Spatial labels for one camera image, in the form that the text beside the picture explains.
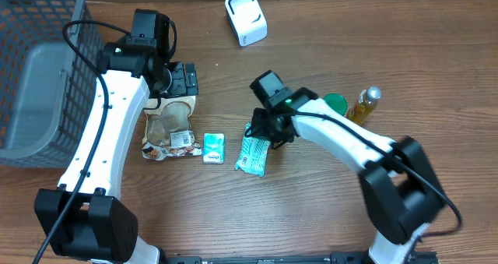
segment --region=wooden table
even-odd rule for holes
[[[263,2],[268,37],[237,45],[222,2],[90,4],[94,19],[130,29],[136,8],[177,24],[174,60],[197,65],[191,123],[199,139],[224,132],[226,162],[142,159],[141,117],[124,166],[122,201],[140,235],[168,255],[313,255],[365,250],[375,228],[357,178],[302,139],[268,155],[266,175],[234,170],[244,124],[261,106],[249,84],[268,69],[293,89],[341,93],[351,105],[372,85],[383,99],[366,127],[418,139],[462,211],[464,229],[426,239],[442,263],[498,257],[498,1],[324,0]],[[105,40],[118,33],[101,31]],[[28,263],[44,234],[33,212],[38,188],[64,170],[0,171],[0,263]],[[454,225],[449,209],[431,230]],[[45,263],[66,263],[51,251]]]

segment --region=bottle cap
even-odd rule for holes
[[[341,116],[344,116],[348,110],[348,101],[338,93],[330,93],[324,97],[324,100],[330,108]]]
[[[366,91],[368,101],[378,101],[382,97],[381,88],[373,86]]]

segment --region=teal packet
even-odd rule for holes
[[[244,134],[251,123],[246,124]],[[264,139],[242,136],[242,149],[239,159],[235,163],[235,170],[242,170],[247,174],[265,175],[266,157],[270,142]]]
[[[202,162],[206,164],[223,164],[225,161],[225,135],[204,134]]]

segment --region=gray basket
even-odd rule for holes
[[[67,167],[81,139],[96,77],[62,39],[69,20],[91,19],[85,0],[0,0],[0,164]],[[90,60],[94,25],[69,30]]]

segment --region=green round object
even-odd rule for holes
[[[330,93],[324,97],[324,100],[330,108],[341,116],[344,116],[348,110],[348,101],[338,93]]]

